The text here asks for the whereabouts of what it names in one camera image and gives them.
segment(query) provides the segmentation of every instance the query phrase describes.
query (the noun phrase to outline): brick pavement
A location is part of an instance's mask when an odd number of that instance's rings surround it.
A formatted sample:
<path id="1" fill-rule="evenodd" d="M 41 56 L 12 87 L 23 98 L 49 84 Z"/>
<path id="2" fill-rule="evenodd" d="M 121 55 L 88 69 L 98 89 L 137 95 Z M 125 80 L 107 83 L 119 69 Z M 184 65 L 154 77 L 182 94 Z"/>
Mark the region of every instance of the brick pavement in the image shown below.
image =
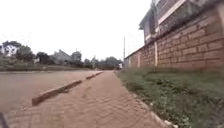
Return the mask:
<path id="1" fill-rule="evenodd" d="M 4 117 L 9 128 L 161 128 L 113 72 Z"/>

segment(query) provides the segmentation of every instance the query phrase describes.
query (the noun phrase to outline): utility pole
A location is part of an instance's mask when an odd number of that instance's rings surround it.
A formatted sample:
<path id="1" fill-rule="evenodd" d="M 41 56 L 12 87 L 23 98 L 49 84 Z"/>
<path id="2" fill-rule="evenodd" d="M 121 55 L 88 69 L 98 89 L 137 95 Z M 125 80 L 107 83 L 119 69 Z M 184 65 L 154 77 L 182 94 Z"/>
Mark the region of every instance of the utility pole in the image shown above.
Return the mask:
<path id="1" fill-rule="evenodd" d="M 124 55 L 124 59 L 125 59 L 125 37 L 124 37 L 124 53 L 123 53 L 123 55 Z"/>

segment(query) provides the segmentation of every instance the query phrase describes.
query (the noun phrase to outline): ground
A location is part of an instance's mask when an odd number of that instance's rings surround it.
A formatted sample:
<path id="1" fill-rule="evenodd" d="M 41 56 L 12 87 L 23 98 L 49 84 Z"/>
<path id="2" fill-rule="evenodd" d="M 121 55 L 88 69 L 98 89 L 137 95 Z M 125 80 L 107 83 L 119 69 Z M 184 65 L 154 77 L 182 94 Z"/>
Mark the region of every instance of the ground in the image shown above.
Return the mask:
<path id="1" fill-rule="evenodd" d="M 36 107 L 2 115 L 10 128 L 161 128 L 110 71 Z"/>
<path id="2" fill-rule="evenodd" d="M 49 89 L 84 79 L 97 71 L 29 72 L 0 74 L 0 112 L 31 105 L 31 98 Z"/>

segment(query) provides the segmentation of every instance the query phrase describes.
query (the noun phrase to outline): green grass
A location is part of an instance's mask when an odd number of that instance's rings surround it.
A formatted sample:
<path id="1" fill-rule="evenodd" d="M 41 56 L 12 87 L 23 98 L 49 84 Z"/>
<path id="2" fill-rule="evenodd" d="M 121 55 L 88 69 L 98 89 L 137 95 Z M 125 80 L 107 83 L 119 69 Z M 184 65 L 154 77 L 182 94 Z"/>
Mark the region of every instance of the green grass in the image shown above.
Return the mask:
<path id="1" fill-rule="evenodd" d="M 129 69 L 119 73 L 165 120 L 180 128 L 224 128 L 224 72 Z"/>

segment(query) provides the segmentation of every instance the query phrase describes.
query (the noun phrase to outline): concrete curb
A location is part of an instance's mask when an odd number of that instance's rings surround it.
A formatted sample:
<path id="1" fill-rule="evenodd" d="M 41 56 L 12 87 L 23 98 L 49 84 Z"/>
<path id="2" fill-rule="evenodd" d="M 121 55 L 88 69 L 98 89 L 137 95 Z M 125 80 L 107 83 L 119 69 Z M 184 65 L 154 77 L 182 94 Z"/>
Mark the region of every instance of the concrete curb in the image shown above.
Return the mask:
<path id="1" fill-rule="evenodd" d="M 103 72 L 98 72 L 98 73 L 96 73 L 96 74 L 93 74 L 93 75 L 91 75 L 91 76 L 88 76 L 88 77 L 86 77 L 86 80 L 90 80 L 90 79 L 92 79 L 92 78 L 94 78 L 94 77 L 100 75 L 101 73 L 103 73 Z"/>
<path id="2" fill-rule="evenodd" d="M 44 100 L 51 98 L 53 96 L 56 96 L 57 94 L 62 93 L 65 90 L 71 89 L 72 87 L 75 87 L 81 83 L 82 83 L 82 81 L 78 80 L 71 84 L 65 85 L 63 87 L 58 87 L 56 89 L 52 89 L 47 92 L 44 92 L 44 93 L 40 94 L 39 96 L 32 98 L 32 106 L 36 106 L 36 105 L 40 104 L 41 102 L 43 102 Z"/>

